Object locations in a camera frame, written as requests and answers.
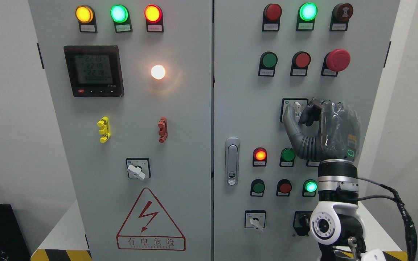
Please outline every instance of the white switch handle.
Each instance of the white switch handle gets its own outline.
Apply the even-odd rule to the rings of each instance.
[[[131,173],[132,175],[134,175],[135,177],[137,177],[139,180],[142,180],[142,181],[146,177],[146,174],[141,172],[140,167],[135,167],[133,165],[129,165],[128,168],[127,168],[127,171],[128,171],[128,173]]]
[[[249,223],[255,230],[259,231],[260,233],[264,232],[264,228],[262,228],[259,220],[250,218]]]

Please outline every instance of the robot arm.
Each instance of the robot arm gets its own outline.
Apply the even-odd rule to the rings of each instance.
[[[319,121],[317,135],[302,132],[301,124]],[[309,226],[319,243],[320,261],[340,260],[335,246],[349,246],[355,260],[385,260],[383,252],[365,254],[364,224],[357,214],[357,169],[353,165],[358,153],[360,124],[356,113],[342,103],[312,98],[299,122],[295,110],[288,106],[283,122],[292,148],[301,159],[320,161],[318,167],[319,203],[312,212]]]

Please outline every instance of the lightning bolt symbol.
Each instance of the lightning bolt symbol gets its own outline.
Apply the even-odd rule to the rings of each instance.
[[[142,218],[142,217],[144,218],[145,216],[152,215],[152,218],[148,221],[148,223],[146,224],[146,226],[144,226],[144,227],[141,228],[141,233],[143,233],[144,230],[147,230],[148,229],[147,226],[149,225],[149,223],[151,223],[151,221],[159,213],[159,211],[158,211],[158,212],[149,213],[149,214],[144,215],[144,212],[146,212],[146,210],[148,210],[148,208],[149,208],[149,206],[151,206],[151,204],[152,204],[152,202],[151,201],[148,201],[148,203],[146,203],[146,206],[143,208],[143,211],[141,211],[141,214],[138,216],[138,218]]]

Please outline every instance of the red terminal connector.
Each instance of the red terminal connector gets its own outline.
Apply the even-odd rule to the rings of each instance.
[[[167,137],[169,136],[167,132],[167,118],[161,117],[157,126],[159,127],[159,142],[164,143],[167,140]]]

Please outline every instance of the gray metal panel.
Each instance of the gray metal panel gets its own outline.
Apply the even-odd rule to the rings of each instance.
[[[211,1],[154,1],[164,12],[164,33],[146,32],[143,13],[150,3],[142,0],[123,3],[132,33],[115,33],[109,15],[114,1],[29,3],[93,259],[209,260]],[[79,4],[95,10],[98,33],[78,31]],[[118,45],[124,97],[74,98],[66,45]],[[161,81],[150,76],[155,64],[167,69]],[[105,144],[96,126],[103,116],[109,117],[112,133]],[[164,144],[157,134],[161,117],[167,117],[169,128]],[[149,157],[151,179],[128,179],[127,157]],[[144,187],[181,229],[186,251],[118,249],[116,235]],[[158,218],[153,225],[159,226]]]
[[[330,17],[339,2],[317,0],[318,15],[311,32],[295,31],[300,0],[280,1],[279,32],[262,32],[262,11],[270,1],[215,1],[214,85],[214,259],[315,260],[319,254],[312,237],[300,237],[292,228],[294,212],[313,210],[318,197],[302,197],[303,182],[317,179],[317,170],[295,160],[279,167],[280,152],[291,147],[279,121],[282,98],[343,101],[358,111],[362,136],[370,119],[399,1],[351,1],[353,17],[346,32],[330,32]],[[325,55],[337,48],[351,54],[350,66],[338,77],[320,76]],[[273,78],[257,76],[265,51],[277,54]],[[312,56],[307,77],[290,76],[298,51]],[[239,180],[224,181],[225,140],[240,140]],[[267,167],[252,167],[252,153],[267,149]],[[264,180],[264,197],[250,197],[254,179]],[[277,182],[292,183],[290,197],[276,197]],[[245,210],[266,210],[260,234],[244,228]]]

